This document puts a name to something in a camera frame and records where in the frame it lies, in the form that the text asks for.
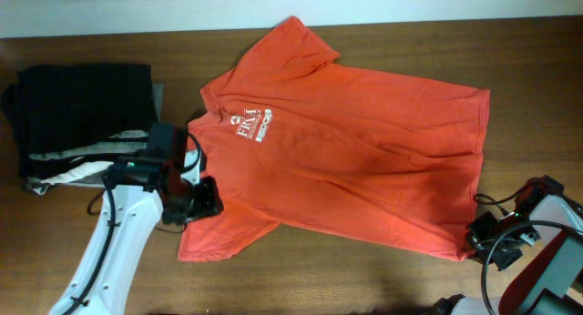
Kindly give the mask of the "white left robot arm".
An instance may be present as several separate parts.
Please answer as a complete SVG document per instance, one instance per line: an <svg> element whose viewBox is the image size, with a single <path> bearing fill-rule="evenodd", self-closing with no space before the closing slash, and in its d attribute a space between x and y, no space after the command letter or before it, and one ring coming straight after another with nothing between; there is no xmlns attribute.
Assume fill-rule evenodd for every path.
<svg viewBox="0 0 583 315"><path fill-rule="evenodd" d="M202 150L185 128L156 123L145 149L118 157L102 176L103 203L86 251L53 314L121 314L143 249L159 223L218 216L216 181L200 174Z"/></svg>

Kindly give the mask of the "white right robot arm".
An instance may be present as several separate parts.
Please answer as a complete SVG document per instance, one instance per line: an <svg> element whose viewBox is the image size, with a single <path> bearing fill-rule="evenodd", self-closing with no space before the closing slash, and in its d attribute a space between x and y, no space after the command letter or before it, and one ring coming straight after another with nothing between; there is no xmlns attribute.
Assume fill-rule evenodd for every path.
<svg viewBox="0 0 583 315"><path fill-rule="evenodd" d="M474 195L480 205L501 207L515 203L502 218L486 213L469 225L466 240L482 265L482 298L464 295L440 299L430 315L548 315L580 314L582 304L568 296L582 291L582 205L564 194L564 186L550 176L531 178L514 194L495 200ZM540 242L543 249L508 285L491 298L487 274L491 264L502 271L523 256L522 248Z"/></svg>

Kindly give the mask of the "folded grey white garment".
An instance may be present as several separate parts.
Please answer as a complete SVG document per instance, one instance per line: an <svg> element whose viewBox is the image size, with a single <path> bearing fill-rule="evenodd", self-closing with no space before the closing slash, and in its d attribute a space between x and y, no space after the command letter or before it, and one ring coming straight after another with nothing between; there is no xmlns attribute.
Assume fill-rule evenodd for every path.
<svg viewBox="0 0 583 315"><path fill-rule="evenodd" d="M32 191L37 195L44 195L49 188L56 185L102 188L103 183L99 174L110 165L112 165L112 162L88 162L52 178L27 178L23 185L23 190Z"/></svg>

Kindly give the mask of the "red orange t-shirt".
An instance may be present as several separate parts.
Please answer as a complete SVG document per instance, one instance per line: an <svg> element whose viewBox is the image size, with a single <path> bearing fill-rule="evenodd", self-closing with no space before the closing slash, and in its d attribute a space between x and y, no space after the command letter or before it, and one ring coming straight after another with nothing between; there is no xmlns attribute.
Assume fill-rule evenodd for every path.
<svg viewBox="0 0 583 315"><path fill-rule="evenodd" d="M468 257L489 91L338 56L290 17L201 89L189 131L224 210L187 227L180 260L228 259L281 224Z"/></svg>

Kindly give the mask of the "folded black shirt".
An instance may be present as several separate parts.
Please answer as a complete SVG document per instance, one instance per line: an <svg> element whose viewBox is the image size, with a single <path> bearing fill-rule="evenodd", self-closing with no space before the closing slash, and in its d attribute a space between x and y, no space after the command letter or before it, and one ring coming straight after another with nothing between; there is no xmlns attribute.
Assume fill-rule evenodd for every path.
<svg viewBox="0 0 583 315"><path fill-rule="evenodd" d="M2 94L1 109L21 178L51 178L128 152L159 120L149 65L42 65L17 78Z"/></svg>

